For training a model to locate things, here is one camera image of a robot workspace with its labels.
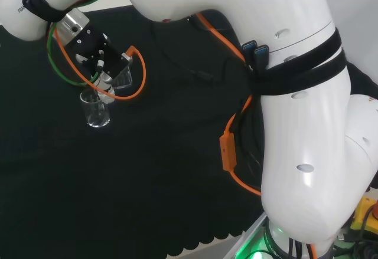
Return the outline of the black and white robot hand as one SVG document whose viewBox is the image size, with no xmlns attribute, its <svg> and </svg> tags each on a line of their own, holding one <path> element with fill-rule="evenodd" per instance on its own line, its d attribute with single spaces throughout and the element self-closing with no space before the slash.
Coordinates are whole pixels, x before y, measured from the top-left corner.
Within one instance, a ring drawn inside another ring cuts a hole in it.
<svg viewBox="0 0 378 259">
<path fill-rule="evenodd" d="M 132 57 L 118 51 L 111 45 L 108 37 L 98 31 L 92 24 L 83 28 L 75 27 L 69 40 L 58 33 L 61 43 L 70 58 L 80 70 L 98 75 L 93 84 L 109 94 L 115 94 L 115 86 L 120 83 L 121 76 L 129 70 Z"/>
</svg>

